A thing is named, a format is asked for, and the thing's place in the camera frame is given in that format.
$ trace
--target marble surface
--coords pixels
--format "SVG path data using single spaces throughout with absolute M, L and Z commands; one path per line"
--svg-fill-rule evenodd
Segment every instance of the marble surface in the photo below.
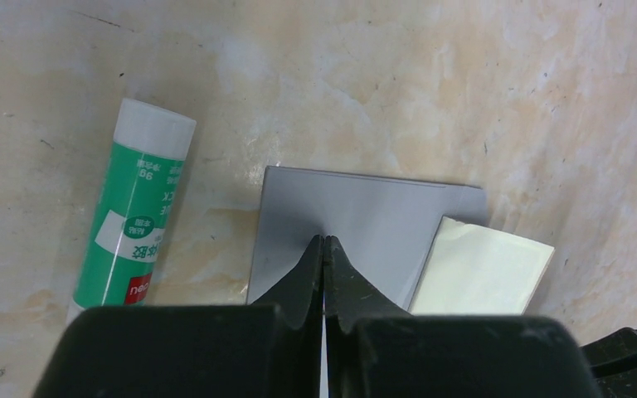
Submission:
M 481 186 L 530 313 L 637 328 L 637 2 L 0 0 L 0 396 L 64 325 L 124 96 L 196 119 L 152 303 L 241 303 L 267 164 Z

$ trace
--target gray rectangular object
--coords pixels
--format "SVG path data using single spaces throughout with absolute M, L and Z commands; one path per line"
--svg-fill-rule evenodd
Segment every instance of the gray rectangular object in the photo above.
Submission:
M 314 235 L 335 235 L 353 266 L 407 309 L 443 216 L 485 225 L 484 191 L 267 167 L 247 303 L 296 265 Z

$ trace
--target glue stick label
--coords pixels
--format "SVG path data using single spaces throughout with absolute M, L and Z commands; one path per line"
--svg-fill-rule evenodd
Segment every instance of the glue stick label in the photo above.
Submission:
M 114 142 L 74 295 L 81 307 L 144 301 L 183 164 Z

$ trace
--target glue stick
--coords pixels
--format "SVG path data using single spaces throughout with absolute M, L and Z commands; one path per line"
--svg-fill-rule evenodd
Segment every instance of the glue stick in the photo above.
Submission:
M 196 125 L 123 100 L 67 322 L 85 308 L 145 300 Z

